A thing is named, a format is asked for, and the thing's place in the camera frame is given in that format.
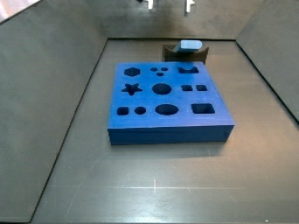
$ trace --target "hexagonal hole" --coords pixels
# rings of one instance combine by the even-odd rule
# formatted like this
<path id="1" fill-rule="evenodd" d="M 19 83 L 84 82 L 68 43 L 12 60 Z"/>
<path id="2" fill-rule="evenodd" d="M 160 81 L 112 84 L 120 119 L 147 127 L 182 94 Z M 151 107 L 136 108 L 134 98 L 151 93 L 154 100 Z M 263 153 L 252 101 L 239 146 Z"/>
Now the hexagonal hole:
<path id="1" fill-rule="evenodd" d="M 140 74 L 140 69 L 135 68 L 135 67 L 130 67 L 126 71 L 124 74 L 127 76 L 135 77 Z"/>

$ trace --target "white fixture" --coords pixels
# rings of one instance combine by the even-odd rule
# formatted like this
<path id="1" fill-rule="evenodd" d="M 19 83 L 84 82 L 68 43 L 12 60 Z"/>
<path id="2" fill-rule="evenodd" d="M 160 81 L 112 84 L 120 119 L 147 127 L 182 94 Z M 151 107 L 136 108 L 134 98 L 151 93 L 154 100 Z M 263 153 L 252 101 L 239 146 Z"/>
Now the white fixture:
<path id="1" fill-rule="evenodd" d="M 187 0 L 186 12 L 191 12 L 194 4 L 195 4 L 194 0 Z"/>
<path id="2" fill-rule="evenodd" d="M 154 8 L 155 0 L 146 0 L 148 2 L 148 10 Z"/>

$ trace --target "gray wall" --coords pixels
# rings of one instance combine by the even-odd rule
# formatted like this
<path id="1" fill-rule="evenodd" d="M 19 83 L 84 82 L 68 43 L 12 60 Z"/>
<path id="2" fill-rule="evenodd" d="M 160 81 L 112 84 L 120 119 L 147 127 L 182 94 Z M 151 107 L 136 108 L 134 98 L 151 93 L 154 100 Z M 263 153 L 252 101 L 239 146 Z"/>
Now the gray wall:
<path id="1" fill-rule="evenodd" d="M 236 39 L 263 0 L 195 0 L 184 16 L 184 0 L 99 0 L 94 8 L 111 38 Z"/>
<path id="2" fill-rule="evenodd" d="M 88 2 L 44 0 L 0 26 L 0 221 L 30 221 L 107 37 Z"/>
<path id="3" fill-rule="evenodd" d="M 299 121 L 299 1 L 266 0 L 238 43 Z"/>

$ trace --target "enclosure wall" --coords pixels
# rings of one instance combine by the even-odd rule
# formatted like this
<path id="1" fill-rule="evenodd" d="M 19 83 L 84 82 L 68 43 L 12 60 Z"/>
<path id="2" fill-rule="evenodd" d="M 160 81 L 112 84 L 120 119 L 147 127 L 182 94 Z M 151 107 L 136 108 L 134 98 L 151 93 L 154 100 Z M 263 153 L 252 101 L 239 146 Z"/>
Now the enclosure wall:
<path id="1" fill-rule="evenodd" d="M 42 1 L 0 26 L 0 221 L 32 218 L 107 43 L 94 1 Z"/>
<path id="2" fill-rule="evenodd" d="M 285 105 L 299 120 L 299 1 L 266 0 L 238 36 Z"/>

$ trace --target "oval hole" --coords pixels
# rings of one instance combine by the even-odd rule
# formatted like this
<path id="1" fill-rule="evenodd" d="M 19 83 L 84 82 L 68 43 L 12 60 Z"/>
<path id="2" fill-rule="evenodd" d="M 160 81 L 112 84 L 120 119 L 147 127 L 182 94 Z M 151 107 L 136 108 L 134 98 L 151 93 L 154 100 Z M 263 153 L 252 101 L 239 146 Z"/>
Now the oval hole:
<path id="1" fill-rule="evenodd" d="M 155 108 L 155 112 L 163 116 L 171 116 L 179 111 L 178 107 L 172 104 L 162 104 Z"/>

